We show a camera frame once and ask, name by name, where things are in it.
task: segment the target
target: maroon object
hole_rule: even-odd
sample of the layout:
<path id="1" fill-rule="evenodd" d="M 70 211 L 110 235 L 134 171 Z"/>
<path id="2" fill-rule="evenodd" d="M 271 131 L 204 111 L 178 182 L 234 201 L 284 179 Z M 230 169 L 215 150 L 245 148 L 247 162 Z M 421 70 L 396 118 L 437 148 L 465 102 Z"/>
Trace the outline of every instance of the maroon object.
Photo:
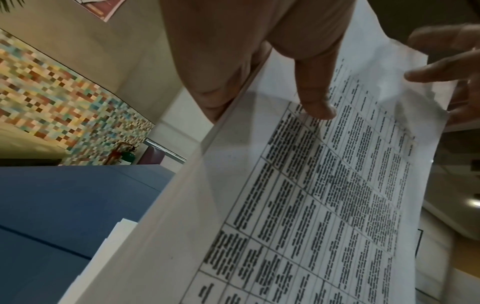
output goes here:
<path id="1" fill-rule="evenodd" d="M 137 165 L 160 165 L 164 157 L 165 157 L 164 151 L 154 148 L 152 146 L 149 146 L 145 150 L 145 153 L 141 156 Z"/>

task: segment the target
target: document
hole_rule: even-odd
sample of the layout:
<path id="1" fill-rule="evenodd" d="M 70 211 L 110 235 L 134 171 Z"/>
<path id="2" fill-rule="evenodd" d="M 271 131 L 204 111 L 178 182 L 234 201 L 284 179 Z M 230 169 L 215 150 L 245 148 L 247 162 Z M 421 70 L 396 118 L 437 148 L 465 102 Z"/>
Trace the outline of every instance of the document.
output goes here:
<path id="1" fill-rule="evenodd" d="M 403 80 L 426 61 L 358 1 L 320 121 L 272 53 L 78 303 L 413 304 L 452 92 Z"/>

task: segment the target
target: blue surface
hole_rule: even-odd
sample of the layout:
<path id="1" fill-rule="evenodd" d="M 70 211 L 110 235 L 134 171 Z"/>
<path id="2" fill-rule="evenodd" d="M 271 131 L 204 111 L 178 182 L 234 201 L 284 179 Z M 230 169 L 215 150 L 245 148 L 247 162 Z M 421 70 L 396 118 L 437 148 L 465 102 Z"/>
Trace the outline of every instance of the blue surface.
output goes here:
<path id="1" fill-rule="evenodd" d="M 89 260 L 0 230 L 0 303 L 57 303 Z"/>
<path id="2" fill-rule="evenodd" d="M 122 218 L 140 220 L 172 176 L 158 165 L 2 167 L 0 225 L 92 257 Z"/>

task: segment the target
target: white paper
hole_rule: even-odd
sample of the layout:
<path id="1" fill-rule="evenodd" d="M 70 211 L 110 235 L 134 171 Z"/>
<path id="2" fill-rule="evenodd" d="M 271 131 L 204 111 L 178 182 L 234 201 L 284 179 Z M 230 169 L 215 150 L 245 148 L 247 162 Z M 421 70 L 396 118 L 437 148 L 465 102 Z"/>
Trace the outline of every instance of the white paper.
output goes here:
<path id="1" fill-rule="evenodd" d="M 357 3 L 318 121 L 273 53 L 78 303 L 415 302 L 416 230 L 445 91 Z"/>

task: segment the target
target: colorful mosaic tile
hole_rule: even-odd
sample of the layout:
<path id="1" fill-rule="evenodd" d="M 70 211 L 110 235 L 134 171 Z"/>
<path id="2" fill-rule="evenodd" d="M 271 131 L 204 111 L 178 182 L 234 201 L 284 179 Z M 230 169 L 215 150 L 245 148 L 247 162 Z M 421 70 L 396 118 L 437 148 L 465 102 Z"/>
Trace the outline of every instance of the colorful mosaic tile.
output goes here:
<path id="1" fill-rule="evenodd" d="M 153 124 L 111 92 L 0 30 L 0 122 L 65 148 L 64 165 L 99 165 Z"/>

